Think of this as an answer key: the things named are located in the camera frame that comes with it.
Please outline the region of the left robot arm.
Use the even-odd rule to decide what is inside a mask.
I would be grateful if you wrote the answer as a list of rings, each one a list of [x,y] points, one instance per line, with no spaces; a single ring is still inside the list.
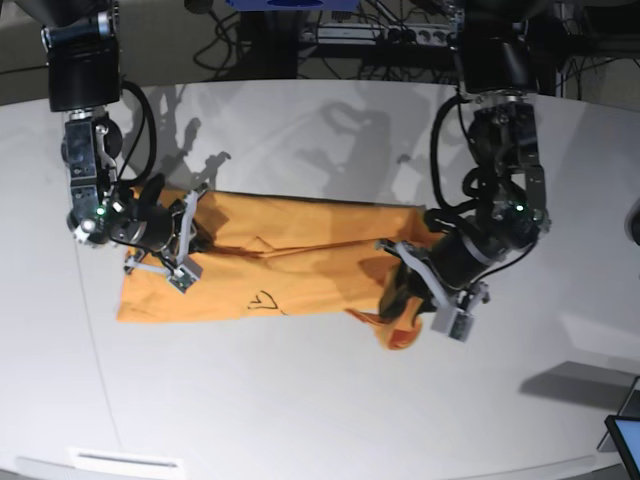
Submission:
[[[447,39],[458,72],[455,94],[436,113],[429,169],[434,208],[424,213],[437,235],[430,246],[382,239],[399,261],[379,302],[376,323],[386,343],[403,348],[429,313],[434,330],[464,341],[475,308],[490,299],[488,277],[525,259],[550,228],[545,171],[539,160],[535,112],[538,89],[525,41],[534,1],[447,1]],[[474,161],[448,202],[439,169],[440,132],[450,112],[474,109],[461,131]]]

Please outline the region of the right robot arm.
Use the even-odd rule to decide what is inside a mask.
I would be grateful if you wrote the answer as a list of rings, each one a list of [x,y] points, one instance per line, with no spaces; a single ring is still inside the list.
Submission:
[[[180,293],[201,279],[193,254],[211,244],[195,214],[205,183],[174,200],[160,202],[163,174],[152,172],[157,128],[147,96],[120,73],[119,9],[115,1],[76,1],[41,29],[49,71],[49,104],[66,114],[61,155],[70,174],[67,225],[74,240],[90,247],[115,243],[132,248],[126,273],[144,269],[165,277]],[[140,103],[149,134],[145,167],[132,179],[117,161],[123,135],[107,107],[130,92]]]

